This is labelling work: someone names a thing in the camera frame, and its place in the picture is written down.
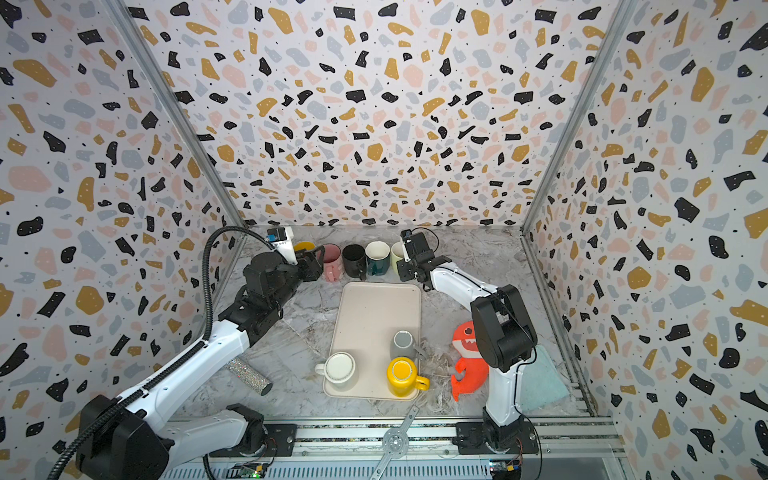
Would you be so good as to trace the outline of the blue patterned mug yellow inside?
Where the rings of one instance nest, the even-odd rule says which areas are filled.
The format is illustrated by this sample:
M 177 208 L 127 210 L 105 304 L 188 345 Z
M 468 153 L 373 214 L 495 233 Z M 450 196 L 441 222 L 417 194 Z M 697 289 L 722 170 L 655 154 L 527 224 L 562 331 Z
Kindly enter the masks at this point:
M 315 244 L 309 241 L 302 241 L 294 245 L 294 252 L 311 252 L 316 248 Z

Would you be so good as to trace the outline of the pink mug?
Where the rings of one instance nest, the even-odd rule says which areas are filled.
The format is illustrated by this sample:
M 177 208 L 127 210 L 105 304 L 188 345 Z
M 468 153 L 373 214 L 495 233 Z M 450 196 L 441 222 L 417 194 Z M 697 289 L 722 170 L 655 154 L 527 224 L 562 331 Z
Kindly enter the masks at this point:
M 341 248 L 336 244 L 324 245 L 323 276 L 328 282 L 338 282 L 343 276 L 343 259 Z

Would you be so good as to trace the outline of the light green mug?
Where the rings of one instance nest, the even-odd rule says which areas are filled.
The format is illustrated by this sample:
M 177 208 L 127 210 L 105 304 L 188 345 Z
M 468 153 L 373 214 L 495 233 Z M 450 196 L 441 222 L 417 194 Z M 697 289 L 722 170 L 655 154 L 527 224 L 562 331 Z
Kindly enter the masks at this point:
M 402 241 L 395 242 L 390 247 L 390 266 L 395 275 L 399 274 L 398 263 L 404 259 L 405 249 Z

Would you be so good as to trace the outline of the dark green mug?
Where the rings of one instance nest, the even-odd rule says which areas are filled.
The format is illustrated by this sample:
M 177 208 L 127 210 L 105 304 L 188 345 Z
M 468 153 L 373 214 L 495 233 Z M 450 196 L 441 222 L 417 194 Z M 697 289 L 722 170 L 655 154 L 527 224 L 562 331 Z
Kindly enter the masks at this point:
M 390 267 L 390 246 L 380 240 L 370 242 L 365 248 L 367 257 L 367 275 L 383 276 Z

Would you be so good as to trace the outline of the black mug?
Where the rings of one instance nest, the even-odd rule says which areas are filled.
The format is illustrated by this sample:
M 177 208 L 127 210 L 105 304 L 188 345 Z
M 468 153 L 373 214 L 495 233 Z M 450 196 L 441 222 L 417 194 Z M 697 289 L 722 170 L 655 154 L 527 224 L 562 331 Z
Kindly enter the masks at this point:
M 365 281 L 367 277 L 367 256 L 360 244 L 349 244 L 342 249 L 345 273 L 354 279 Z

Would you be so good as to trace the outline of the grey mug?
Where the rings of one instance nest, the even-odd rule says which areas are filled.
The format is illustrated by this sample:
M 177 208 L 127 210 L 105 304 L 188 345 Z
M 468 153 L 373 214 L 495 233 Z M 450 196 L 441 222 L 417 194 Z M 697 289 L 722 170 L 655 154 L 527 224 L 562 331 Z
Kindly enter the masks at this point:
M 414 361 L 417 357 L 416 342 L 414 336 L 407 330 L 396 332 L 390 344 L 390 358 L 408 358 Z

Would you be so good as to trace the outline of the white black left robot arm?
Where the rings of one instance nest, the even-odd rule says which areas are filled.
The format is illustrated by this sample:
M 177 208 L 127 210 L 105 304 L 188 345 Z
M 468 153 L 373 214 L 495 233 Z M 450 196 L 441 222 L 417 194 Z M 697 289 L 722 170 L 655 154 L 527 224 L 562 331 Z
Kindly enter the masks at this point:
M 277 449 L 263 415 L 239 403 L 188 423 L 171 418 L 210 377 L 266 336 L 298 288 L 322 276 L 324 256 L 322 247 L 296 253 L 294 263 L 278 250 L 256 255 L 235 302 L 203 339 L 117 398 L 98 396 L 83 408 L 72 443 L 75 466 L 92 479 L 158 479 L 216 451 Z

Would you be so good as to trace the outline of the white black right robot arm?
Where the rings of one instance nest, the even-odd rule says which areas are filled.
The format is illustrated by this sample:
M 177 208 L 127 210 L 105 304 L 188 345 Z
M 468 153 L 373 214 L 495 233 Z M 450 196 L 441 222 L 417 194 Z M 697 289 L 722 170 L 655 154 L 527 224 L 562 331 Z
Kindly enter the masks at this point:
M 516 287 L 498 287 L 464 272 L 450 258 L 438 256 L 423 231 L 416 227 L 400 233 L 405 255 L 398 275 L 418 281 L 426 292 L 450 296 L 471 313 L 479 355 L 490 368 L 483 439 L 491 449 L 506 451 L 516 445 L 524 426 L 519 393 L 524 369 L 536 354 L 535 328 Z

